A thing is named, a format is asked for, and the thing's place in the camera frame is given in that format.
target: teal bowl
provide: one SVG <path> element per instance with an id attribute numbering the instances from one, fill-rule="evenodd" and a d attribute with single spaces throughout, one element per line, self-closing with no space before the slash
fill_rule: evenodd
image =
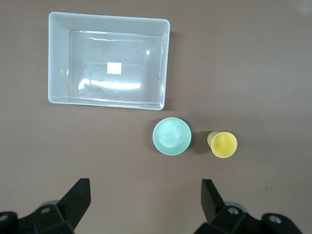
<path id="1" fill-rule="evenodd" d="M 178 155 L 190 145 L 192 133 L 186 122 L 179 118 L 165 118 L 153 131 L 155 147 L 165 155 Z"/>

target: tabletop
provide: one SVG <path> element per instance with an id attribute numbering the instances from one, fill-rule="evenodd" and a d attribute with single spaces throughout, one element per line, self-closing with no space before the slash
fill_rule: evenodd
<path id="1" fill-rule="evenodd" d="M 205 222 L 201 180 L 250 215 L 280 213 L 312 232 L 312 3 L 309 0 L 5 0 L 0 7 L 0 211 L 19 217 L 90 178 L 84 233 L 192 234 Z M 50 12 L 167 19 L 161 111 L 48 101 Z M 155 125 L 192 131 L 160 153 Z M 206 138 L 228 131 L 236 153 Z"/>

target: silver bolt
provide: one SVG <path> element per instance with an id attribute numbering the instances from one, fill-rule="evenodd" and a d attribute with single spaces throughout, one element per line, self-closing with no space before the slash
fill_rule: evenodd
<path id="1" fill-rule="evenodd" d="M 273 223 L 277 223 L 277 224 L 281 224 L 281 223 L 282 223 L 282 220 L 281 220 L 279 217 L 275 216 L 275 215 L 271 215 L 271 216 L 269 217 L 269 219 L 270 219 Z"/>
<path id="2" fill-rule="evenodd" d="M 234 207 L 229 208 L 228 211 L 233 215 L 238 215 L 239 213 L 238 210 Z"/>
<path id="3" fill-rule="evenodd" d="M 51 209 L 49 207 L 47 207 L 47 208 L 44 208 L 41 210 L 41 214 L 45 214 L 45 213 L 48 213 L 50 211 L 51 211 Z"/>
<path id="4" fill-rule="evenodd" d="M 7 216 L 6 214 L 5 214 L 5 215 L 2 215 L 2 216 L 0 217 L 0 222 L 6 220 L 8 217 L 9 217 L 9 216 Z"/>

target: bowl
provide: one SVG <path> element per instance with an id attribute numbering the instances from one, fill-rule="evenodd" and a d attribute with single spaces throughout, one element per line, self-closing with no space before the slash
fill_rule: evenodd
<path id="1" fill-rule="evenodd" d="M 170 23 L 166 19 L 52 12 L 52 103 L 161 110 Z"/>
<path id="2" fill-rule="evenodd" d="M 160 121 L 153 131 L 155 147 L 165 155 L 178 155 L 190 145 L 192 133 L 186 122 L 170 117 Z"/>

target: yellow cup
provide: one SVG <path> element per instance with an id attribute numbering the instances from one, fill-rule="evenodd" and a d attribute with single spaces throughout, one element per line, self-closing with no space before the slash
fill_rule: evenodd
<path id="1" fill-rule="evenodd" d="M 220 158 L 232 156 L 237 149 L 237 140 L 228 132 L 213 131 L 209 133 L 207 142 L 214 155 Z"/>

